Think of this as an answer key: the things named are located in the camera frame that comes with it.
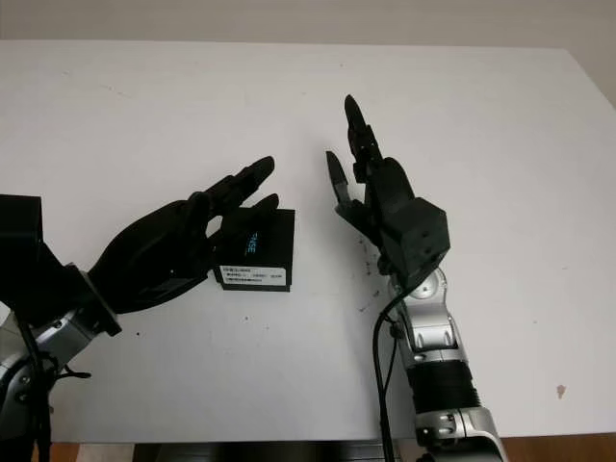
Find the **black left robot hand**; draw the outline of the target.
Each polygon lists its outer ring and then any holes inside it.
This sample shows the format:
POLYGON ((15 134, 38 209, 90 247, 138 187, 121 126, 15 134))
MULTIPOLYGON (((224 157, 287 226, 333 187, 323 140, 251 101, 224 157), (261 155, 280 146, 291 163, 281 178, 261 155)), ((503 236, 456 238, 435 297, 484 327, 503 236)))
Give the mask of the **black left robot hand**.
POLYGON ((242 206, 273 171, 274 159, 264 157, 133 222, 107 245, 89 271, 90 281, 117 314, 149 309, 191 290, 226 246, 273 215, 275 193, 242 206))

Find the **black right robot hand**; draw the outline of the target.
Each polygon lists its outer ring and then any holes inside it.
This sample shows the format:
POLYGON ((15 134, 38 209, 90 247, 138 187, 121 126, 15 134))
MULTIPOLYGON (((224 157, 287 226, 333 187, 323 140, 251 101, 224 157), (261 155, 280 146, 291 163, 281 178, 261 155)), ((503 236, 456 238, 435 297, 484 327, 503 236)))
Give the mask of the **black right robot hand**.
POLYGON ((398 161, 381 154, 372 127, 352 95, 346 96, 344 107, 347 140, 354 158, 353 175, 357 183, 365 186, 365 195, 362 201, 350 196, 339 158, 326 151, 328 174, 337 199, 335 211, 378 248, 381 273, 406 278, 416 271, 402 245, 409 223, 406 218, 395 223, 395 218, 415 195, 398 161))

